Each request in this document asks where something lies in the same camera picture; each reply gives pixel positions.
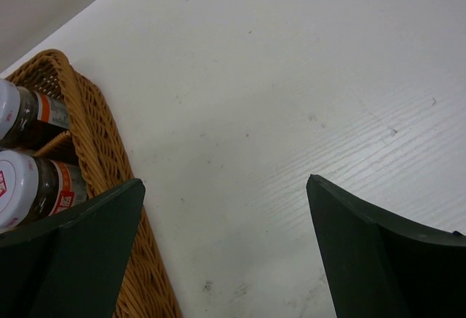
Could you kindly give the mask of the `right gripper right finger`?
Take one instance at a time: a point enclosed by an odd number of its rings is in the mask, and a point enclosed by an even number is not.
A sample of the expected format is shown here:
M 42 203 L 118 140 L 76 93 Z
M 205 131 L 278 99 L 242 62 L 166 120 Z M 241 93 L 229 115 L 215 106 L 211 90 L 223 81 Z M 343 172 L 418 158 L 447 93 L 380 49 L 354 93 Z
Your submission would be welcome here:
M 465 235 L 366 202 L 319 175 L 307 197 L 338 317 L 464 317 Z

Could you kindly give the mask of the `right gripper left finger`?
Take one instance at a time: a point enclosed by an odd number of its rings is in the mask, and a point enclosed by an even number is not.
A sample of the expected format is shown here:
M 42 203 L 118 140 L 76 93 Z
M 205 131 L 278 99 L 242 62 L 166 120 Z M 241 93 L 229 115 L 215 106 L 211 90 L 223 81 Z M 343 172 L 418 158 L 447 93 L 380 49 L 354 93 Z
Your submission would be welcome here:
M 145 186 L 120 184 L 1 234 L 2 317 L 111 317 Z

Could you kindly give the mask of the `red-label spice jar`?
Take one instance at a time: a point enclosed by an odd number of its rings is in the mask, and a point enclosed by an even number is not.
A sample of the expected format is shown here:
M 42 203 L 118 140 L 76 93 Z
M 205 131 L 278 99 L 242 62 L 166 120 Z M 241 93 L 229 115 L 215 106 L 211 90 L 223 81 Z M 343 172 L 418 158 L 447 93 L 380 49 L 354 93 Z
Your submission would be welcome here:
M 36 222 L 87 200 L 77 166 L 16 151 L 1 152 L 1 229 Z
M 69 129 L 63 101 L 1 80 L 1 147 L 37 151 Z

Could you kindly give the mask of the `red-label spice jar back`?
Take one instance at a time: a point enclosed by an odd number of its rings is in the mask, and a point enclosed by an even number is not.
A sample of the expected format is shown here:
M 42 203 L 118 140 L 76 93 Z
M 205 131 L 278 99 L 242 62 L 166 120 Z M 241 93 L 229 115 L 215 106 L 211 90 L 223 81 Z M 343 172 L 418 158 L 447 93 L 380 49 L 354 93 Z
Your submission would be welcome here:
M 1 147 L 37 151 L 69 129 L 63 101 L 1 80 Z

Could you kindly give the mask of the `brown wicker divided tray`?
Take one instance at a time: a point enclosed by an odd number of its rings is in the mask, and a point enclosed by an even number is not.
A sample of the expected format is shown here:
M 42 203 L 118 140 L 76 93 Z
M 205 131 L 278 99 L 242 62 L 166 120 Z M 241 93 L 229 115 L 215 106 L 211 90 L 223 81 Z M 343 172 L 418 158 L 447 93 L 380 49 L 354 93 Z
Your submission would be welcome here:
M 57 49 L 41 51 L 7 80 L 64 101 L 71 128 L 49 139 L 35 156 L 78 163 L 94 197 L 133 177 L 119 131 L 99 88 L 75 71 Z M 181 317 L 182 312 L 149 218 L 141 213 L 116 300 L 115 317 Z

